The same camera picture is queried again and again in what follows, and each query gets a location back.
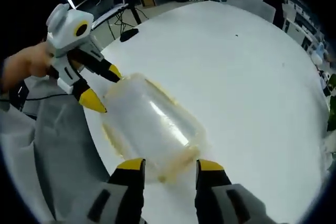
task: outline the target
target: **gray sleeve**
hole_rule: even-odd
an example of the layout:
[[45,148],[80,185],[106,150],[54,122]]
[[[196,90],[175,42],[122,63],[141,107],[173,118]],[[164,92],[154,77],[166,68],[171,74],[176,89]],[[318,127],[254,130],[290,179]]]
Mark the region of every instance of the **gray sleeve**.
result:
[[34,127],[34,120],[16,108],[0,110],[1,151],[8,174],[32,214],[39,222],[46,222],[54,218],[45,203],[35,169]]
[[40,186],[56,220],[67,220],[76,199],[109,178],[83,108],[71,95],[41,101],[34,151]]

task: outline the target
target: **person's arm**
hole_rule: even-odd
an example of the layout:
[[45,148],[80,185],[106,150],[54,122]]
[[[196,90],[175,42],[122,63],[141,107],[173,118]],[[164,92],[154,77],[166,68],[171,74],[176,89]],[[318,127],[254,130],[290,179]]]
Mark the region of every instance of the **person's arm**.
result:
[[0,77],[1,93],[8,92],[30,76],[45,76],[49,66],[50,57],[45,42],[27,47],[9,56],[3,63],[2,76]]

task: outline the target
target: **black cable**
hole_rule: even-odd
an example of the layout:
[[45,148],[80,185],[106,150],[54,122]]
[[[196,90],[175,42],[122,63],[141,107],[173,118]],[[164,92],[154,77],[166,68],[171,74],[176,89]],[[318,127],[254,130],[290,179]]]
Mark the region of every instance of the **black cable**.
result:
[[117,26],[123,26],[124,27],[123,30],[125,30],[126,25],[133,28],[134,26],[132,26],[132,25],[130,25],[130,24],[128,24],[128,23],[126,23],[122,20],[122,14],[123,13],[124,13],[124,11],[121,14],[116,14],[117,20],[114,22],[114,24],[117,25]]
[[110,32],[111,32],[111,34],[112,34],[113,39],[116,40],[116,38],[115,38],[115,36],[114,36],[114,34],[113,34],[112,30],[111,30],[111,27],[110,27],[110,21],[109,21],[109,20],[107,20],[107,24],[108,24],[108,26],[109,26],[109,29],[110,29]]
[[146,19],[149,19],[149,18],[146,16],[146,14],[145,14],[143,11],[141,11],[141,10],[140,10],[140,9],[138,9],[138,8],[135,8],[135,9],[136,9],[136,10],[138,10],[139,12],[141,12],[141,13],[142,13],[142,15],[143,15],[143,16],[145,16],[145,18],[146,18]]
[[[46,97],[41,97],[41,98],[30,98],[30,99],[26,99],[26,101],[39,101],[39,100],[44,100],[44,99],[48,99],[51,97],[61,97],[63,95],[69,95],[69,94],[52,94],[52,95],[48,95]],[[8,99],[0,99],[0,102],[9,102]]]

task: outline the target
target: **human hand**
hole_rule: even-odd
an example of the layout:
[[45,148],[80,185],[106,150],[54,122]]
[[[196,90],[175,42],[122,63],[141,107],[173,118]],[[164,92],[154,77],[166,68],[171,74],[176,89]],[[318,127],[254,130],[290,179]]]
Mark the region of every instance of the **human hand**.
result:
[[25,48],[24,55],[30,76],[44,77],[47,75],[51,56],[47,51],[46,42]]

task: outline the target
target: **floor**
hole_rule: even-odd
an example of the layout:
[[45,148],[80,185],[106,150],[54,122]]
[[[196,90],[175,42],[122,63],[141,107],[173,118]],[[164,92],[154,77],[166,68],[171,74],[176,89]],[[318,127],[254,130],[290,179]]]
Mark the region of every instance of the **floor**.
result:
[[[148,18],[153,18],[169,10],[172,10],[172,9],[175,9],[181,6],[189,5],[192,3],[194,3],[194,1],[185,2],[185,3],[169,2],[163,5],[154,6],[154,7],[143,7],[142,5],[138,5],[136,6],[136,8],[138,9],[141,22],[145,22],[147,18],[141,13],[141,11]],[[116,21],[117,21],[117,17],[113,17],[109,19],[111,31],[113,32],[115,39],[118,39],[120,37],[120,26],[114,24]],[[136,26],[137,24],[134,20],[134,17],[131,11],[128,9],[124,11],[122,15],[122,21],[132,26]],[[92,40],[94,41],[94,43],[100,50],[103,50],[112,41],[114,41],[111,31],[109,29],[108,23],[104,22],[91,33]]]

